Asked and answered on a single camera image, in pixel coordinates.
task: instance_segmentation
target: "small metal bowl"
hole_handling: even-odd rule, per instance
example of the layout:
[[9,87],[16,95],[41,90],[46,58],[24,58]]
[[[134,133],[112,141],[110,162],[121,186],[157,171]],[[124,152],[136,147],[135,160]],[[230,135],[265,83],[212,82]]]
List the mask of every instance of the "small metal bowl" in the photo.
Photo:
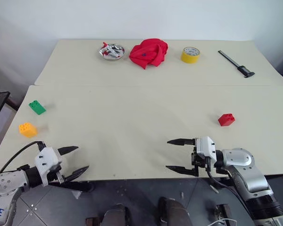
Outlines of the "small metal bowl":
[[121,45],[108,44],[108,46],[111,47],[119,55],[119,57],[116,57],[113,54],[111,54],[110,51],[106,47],[102,47],[100,48],[99,53],[105,60],[116,61],[124,56],[125,49]]

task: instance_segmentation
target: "gray floor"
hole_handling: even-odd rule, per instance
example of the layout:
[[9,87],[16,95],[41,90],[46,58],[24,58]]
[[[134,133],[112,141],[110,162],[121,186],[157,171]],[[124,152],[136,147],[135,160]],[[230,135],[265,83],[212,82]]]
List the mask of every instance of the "gray floor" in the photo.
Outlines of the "gray floor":
[[[283,178],[269,183],[283,207]],[[239,226],[254,225],[234,195],[226,189],[216,194],[207,180],[198,178],[100,181],[95,182],[94,191],[79,199],[67,189],[39,186],[18,200],[13,226],[84,226],[86,218],[102,216],[117,203],[130,209],[133,226],[155,226],[161,196],[181,202],[195,226],[213,222],[212,209],[221,203],[230,205]]]

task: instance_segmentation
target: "red lego block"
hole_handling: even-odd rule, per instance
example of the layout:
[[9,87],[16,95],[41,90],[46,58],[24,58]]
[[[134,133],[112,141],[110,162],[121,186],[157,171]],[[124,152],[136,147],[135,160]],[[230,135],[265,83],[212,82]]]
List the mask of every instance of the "red lego block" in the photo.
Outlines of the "red lego block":
[[218,121],[220,126],[229,126],[235,121],[235,118],[232,114],[223,114]]

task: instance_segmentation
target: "orange lego block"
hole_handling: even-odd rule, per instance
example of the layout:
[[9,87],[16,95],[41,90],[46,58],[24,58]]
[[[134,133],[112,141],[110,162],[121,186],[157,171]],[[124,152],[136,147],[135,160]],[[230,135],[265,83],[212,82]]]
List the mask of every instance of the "orange lego block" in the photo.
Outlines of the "orange lego block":
[[28,138],[34,137],[38,134],[37,128],[29,122],[19,125],[19,132]]

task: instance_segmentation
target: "green lego block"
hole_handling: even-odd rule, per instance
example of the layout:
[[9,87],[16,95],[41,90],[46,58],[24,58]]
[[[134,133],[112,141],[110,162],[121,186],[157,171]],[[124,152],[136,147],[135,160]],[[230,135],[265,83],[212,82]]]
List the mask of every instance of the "green lego block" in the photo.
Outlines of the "green lego block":
[[29,104],[30,108],[33,109],[34,112],[36,112],[38,115],[42,114],[46,111],[46,109],[37,101],[34,100]]

